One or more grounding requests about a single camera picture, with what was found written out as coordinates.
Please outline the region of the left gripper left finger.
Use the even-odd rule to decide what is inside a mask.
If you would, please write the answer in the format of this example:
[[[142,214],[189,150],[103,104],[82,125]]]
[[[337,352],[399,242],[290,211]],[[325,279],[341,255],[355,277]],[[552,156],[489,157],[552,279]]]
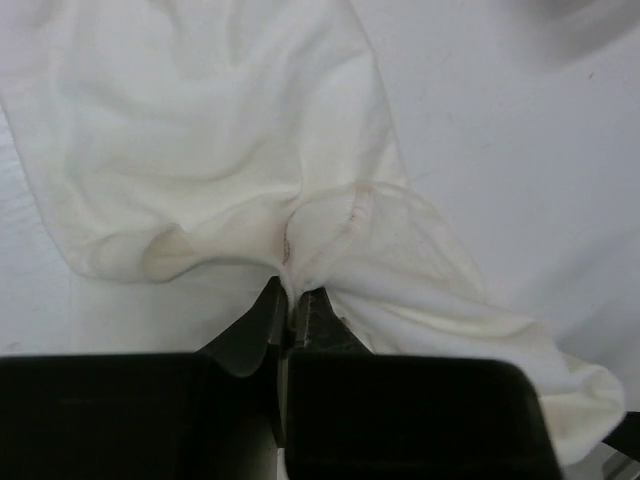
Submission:
[[[251,308],[199,350],[230,376],[253,376],[265,360],[279,357],[288,317],[288,298],[271,277]]]

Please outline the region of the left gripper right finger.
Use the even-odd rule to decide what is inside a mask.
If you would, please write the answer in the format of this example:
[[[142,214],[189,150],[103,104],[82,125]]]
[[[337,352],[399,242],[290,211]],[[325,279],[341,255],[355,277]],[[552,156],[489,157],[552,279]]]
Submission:
[[[298,301],[291,327],[292,348],[331,354],[369,355],[371,351],[334,311],[327,291],[305,292]]]

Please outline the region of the white t-shirt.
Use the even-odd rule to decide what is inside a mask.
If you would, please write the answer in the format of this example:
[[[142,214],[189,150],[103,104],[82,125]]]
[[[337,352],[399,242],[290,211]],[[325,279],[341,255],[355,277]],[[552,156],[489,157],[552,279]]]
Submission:
[[[488,304],[409,189],[348,2],[5,1],[1,104],[79,350],[201,347],[276,275],[376,353],[518,366],[564,465],[621,421],[619,380]]]

